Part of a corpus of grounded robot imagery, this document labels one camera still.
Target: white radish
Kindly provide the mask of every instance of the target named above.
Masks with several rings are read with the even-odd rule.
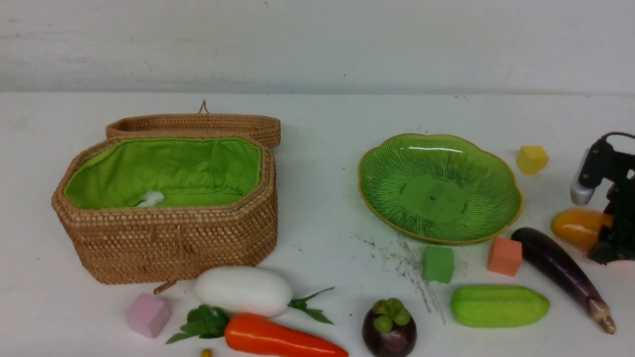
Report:
[[[229,313],[282,315],[293,299],[293,287],[282,276],[258,267],[222,266],[207,270],[194,283],[196,297]]]

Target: wicker basket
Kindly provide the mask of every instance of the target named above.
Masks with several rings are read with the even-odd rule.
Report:
[[[212,267],[255,266],[273,251],[277,243],[274,155],[260,140],[227,129],[198,135],[160,130],[111,137],[75,157],[53,194],[52,205],[79,260],[96,280],[104,284],[167,281],[165,289]],[[86,160],[120,141],[147,137],[243,138],[262,152],[260,183],[227,206],[84,210],[64,196],[71,176]]]
[[[124,118],[106,127],[107,138],[169,137],[181,133],[196,137],[206,132],[245,133],[267,147],[280,145],[280,120],[245,114],[210,114],[205,101],[199,114],[156,114]]]

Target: green plate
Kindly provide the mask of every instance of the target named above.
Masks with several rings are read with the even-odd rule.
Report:
[[[523,210],[505,161],[453,135],[402,134],[359,162],[359,193],[399,232],[464,245],[502,233]]]

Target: orange cube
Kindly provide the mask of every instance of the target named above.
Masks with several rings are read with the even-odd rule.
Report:
[[[523,262],[523,245],[507,238],[496,237],[491,243],[487,270],[516,276]]]

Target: foam block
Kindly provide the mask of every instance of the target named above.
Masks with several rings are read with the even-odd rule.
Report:
[[[452,273],[454,272],[452,249],[444,246],[429,245],[424,250],[422,264],[425,281],[438,281],[447,284],[452,280]]]
[[[508,276],[516,276],[523,262],[523,245],[511,239],[496,237],[490,246],[487,270]]]
[[[539,172],[549,161],[549,156],[545,152],[542,146],[522,146],[518,157],[516,158],[516,164],[522,173],[525,175],[532,175]]]
[[[128,326],[140,335],[156,338],[172,316],[168,303],[142,293],[126,311]]]

